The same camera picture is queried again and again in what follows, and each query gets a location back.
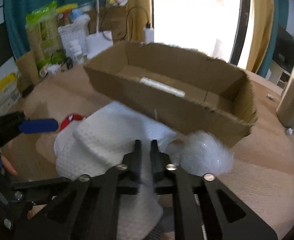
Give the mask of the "green paper cup package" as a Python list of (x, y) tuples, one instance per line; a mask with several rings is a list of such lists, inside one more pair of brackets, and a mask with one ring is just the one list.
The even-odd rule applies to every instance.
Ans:
[(47, 64), (62, 63), (65, 53), (58, 33), (57, 1), (35, 9), (26, 15), (29, 47), (34, 52), (38, 69)]

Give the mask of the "white usb connector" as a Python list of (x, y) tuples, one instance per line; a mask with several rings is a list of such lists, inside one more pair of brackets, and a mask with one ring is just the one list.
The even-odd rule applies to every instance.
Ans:
[(273, 95), (271, 94), (267, 94), (266, 97), (274, 102), (279, 102), (279, 100), (277, 98), (275, 98)]

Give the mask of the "white desk lamp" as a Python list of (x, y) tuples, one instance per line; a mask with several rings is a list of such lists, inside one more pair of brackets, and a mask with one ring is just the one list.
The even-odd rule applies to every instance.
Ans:
[(91, 60), (99, 53), (105, 51), (113, 45), (111, 37), (104, 36), (104, 32), (100, 31), (100, 0), (96, 0), (96, 33), (86, 37), (87, 59)]

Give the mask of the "brown cardboard box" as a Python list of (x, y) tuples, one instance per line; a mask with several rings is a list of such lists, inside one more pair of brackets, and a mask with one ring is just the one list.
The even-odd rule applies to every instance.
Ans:
[(246, 72), (199, 51), (120, 42), (84, 69), (97, 92), (183, 135), (205, 131), (232, 147), (258, 119)]

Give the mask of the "white pill bottle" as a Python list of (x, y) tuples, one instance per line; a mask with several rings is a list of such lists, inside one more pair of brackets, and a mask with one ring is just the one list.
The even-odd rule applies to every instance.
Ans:
[(70, 42), (70, 50), (72, 57), (76, 64), (84, 64), (84, 54), (78, 40), (72, 40)]

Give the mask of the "white phone charger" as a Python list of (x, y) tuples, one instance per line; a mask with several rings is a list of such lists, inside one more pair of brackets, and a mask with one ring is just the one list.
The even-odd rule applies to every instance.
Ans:
[(151, 27), (150, 23), (147, 23), (144, 28), (144, 44), (154, 42), (154, 28)]

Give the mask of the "yellow tissue pack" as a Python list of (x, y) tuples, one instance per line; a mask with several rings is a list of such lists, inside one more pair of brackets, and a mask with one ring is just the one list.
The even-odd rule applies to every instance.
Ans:
[(0, 80), (0, 116), (7, 114), (21, 98), (17, 82), (16, 73), (10, 73)]

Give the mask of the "clear bubble wrap bundle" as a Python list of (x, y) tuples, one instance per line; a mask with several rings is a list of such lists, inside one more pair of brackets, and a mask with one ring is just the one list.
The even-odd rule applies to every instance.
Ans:
[(164, 151), (172, 163), (189, 174), (226, 174), (233, 168), (234, 153), (214, 135), (198, 131), (171, 142)]

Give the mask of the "white plastic basket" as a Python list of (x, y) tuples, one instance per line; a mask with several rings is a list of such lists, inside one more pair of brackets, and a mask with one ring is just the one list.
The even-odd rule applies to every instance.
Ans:
[(83, 14), (78, 16), (73, 23), (58, 28), (63, 48), (67, 57), (72, 57), (72, 47), (78, 44), (84, 55), (87, 55), (86, 37), (89, 35), (88, 24), (90, 16)]

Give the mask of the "red spider plush ball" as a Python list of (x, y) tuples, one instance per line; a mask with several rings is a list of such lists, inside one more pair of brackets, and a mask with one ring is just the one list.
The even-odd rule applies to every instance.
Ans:
[(63, 129), (65, 129), (73, 121), (82, 121), (85, 118), (86, 118), (86, 116), (83, 116), (83, 115), (80, 115), (80, 114), (76, 114), (76, 113), (69, 114), (61, 122), (60, 131), (62, 131)]

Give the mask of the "brown paper cup stack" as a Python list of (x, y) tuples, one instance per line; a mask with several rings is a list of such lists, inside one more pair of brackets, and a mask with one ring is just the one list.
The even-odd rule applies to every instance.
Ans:
[(41, 78), (35, 63), (35, 56), (33, 50), (24, 53), (15, 62), (19, 77), (17, 81), (17, 89), (23, 93), (28, 87), (35, 86), (40, 83)]

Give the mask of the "yellow curtain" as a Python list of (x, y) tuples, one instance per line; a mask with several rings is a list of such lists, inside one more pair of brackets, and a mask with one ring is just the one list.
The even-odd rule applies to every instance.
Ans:
[(246, 69), (257, 73), (267, 52), (274, 21), (274, 0), (251, 0), (252, 34)]

